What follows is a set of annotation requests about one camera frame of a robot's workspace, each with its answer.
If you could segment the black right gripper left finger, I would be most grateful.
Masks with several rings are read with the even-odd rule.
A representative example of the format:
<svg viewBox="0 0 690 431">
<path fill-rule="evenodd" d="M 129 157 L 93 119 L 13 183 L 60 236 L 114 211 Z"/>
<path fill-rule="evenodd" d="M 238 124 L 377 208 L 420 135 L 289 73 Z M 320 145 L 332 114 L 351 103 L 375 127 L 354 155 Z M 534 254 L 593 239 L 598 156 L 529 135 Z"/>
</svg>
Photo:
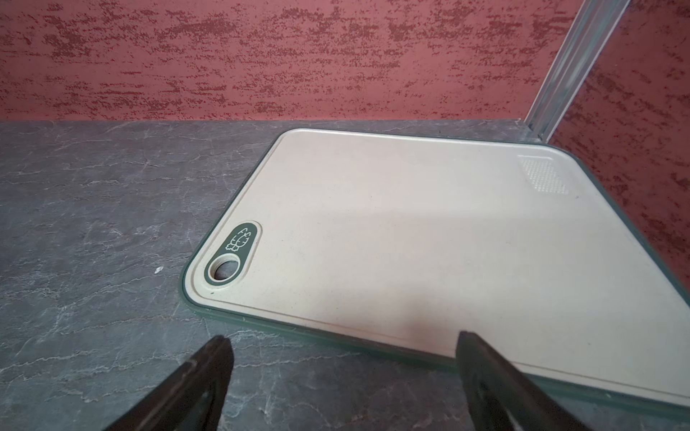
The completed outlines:
<svg viewBox="0 0 690 431">
<path fill-rule="evenodd" d="M 231 340 L 213 337 L 107 429 L 218 429 L 234 364 Z"/>
</svg>

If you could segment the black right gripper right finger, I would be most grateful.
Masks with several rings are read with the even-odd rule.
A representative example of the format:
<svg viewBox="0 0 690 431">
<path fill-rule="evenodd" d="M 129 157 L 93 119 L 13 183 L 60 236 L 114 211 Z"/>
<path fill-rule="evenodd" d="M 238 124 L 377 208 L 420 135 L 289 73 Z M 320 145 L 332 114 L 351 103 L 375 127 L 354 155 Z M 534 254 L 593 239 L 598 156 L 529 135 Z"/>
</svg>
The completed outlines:
<svg viewBox="0 0 690 431">
<path fill-rule="evenodd" d="M 474 332 L 460 332 L 456 362 L 477 430 L 587 430 Z"/>
</svg>

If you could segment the beige green-rimmed cutting board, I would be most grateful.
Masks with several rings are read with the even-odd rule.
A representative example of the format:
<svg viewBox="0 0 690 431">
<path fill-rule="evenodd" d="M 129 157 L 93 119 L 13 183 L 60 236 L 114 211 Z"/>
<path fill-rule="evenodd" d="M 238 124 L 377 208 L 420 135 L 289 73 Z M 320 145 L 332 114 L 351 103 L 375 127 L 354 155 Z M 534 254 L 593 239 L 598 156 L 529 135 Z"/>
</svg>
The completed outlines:
<svg viewBox="0 0 690 431">
<path fill-rule="evenodd" d="M 198 314 L 451 369 L 463 330 L 551 394 L 689 418 L 689 294 L 572 154 L 291 129 L 181 275 Z"/>
</svg>

